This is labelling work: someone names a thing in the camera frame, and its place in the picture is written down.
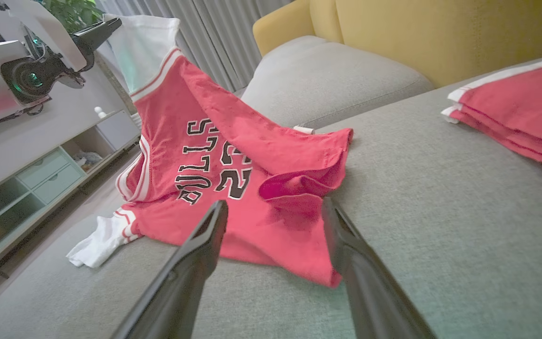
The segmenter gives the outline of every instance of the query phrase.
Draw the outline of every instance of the red and white shirt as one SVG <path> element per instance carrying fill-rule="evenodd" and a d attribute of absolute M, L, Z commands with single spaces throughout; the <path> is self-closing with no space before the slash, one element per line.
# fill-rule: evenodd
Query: red and white shirt
<path fill-rule="evenodd" d="M 143 122 L 142 154 L 116 180 L 127 203 L 99 218 L 91 240 L 69 253 L 71 262 L 98 266 L 114 251 L 110 245 L 142 235 L 180 245 L 210 205 L 224 199 L 229 216 L 221 256 L 282 266 L 335 287 L 340 276 L 329 260 L 321 204 L 344 178 L 352 130 L 307 135 L 280 127 L 191 64 L 174 36 L 164 42 L 155 34 L 176 32 L 177 19 L 122 21 L 110 42 L 123 74 L 129 70 Z M 145 47 L 157 51 L 142 56 Z M 154 62 L 161 49 L 156 73 L 140 75 L 142 62 Z"/>

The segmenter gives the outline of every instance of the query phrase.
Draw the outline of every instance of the drawer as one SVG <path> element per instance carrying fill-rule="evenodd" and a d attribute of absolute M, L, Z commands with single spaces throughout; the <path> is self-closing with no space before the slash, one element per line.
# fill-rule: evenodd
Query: drawer
<path fill-rule="evenodd" d="M 33 188 L 67 164 L 66 157 L 59 150 L 55 150 L 30 165 L 16 177 L 28 188 Z"/>
<path fill-rule="evenodd" d="M 61 195 L 66 191 L 66 189 L 80 177 L 81 174 L 73 166 L 67 166 L 62 171 L 46 180 L 33 192 L 41 199 L 41 201 L 48 204 L 58 197 L 58 195 Z"/>

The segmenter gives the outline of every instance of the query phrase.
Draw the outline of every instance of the curtain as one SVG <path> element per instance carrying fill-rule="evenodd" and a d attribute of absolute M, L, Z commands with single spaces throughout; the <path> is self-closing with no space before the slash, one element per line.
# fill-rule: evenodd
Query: curtain
<path fill-rule="evenodd" d="M 183 54 L 230 92 L 248 85 L 261 60 L 252 25 L 290 1 L 96 0 L 106 13 L 179 18 Z"/>

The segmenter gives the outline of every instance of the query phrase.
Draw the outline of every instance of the white robotic arm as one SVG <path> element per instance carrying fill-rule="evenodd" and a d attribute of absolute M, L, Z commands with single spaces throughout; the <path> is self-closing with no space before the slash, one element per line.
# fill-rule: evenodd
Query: white robotic arm
<path fill-rule="evenodd" d="M 0 42 L 0 119 L 47 101 L 56 81 L 81 88 L 85 80 L 80 73 L 93 67 L 97 47 L 122 24 L 114 19 L 68 34 L 38 2 L 0 0 L 0 10 L 20 19 L 45 44 L 41 56 L 35 56 L 20 41 Z"/>

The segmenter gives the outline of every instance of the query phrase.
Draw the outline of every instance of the sofa seat cushion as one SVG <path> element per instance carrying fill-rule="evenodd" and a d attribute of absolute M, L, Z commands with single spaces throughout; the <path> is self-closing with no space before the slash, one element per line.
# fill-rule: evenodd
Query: sofa seat cushion
<path fill-rule="evenodd" d="M 542 165 L 439 114 L 470 80 L 355 130 L 334 194 L 439 338 L 542 338 Z"/>
<path fill-rule="evenodd" d="M 317 129 L 431 89 L 398 62 L 304 36 L 265 55 L 241 99 L 280 125 Z"/>

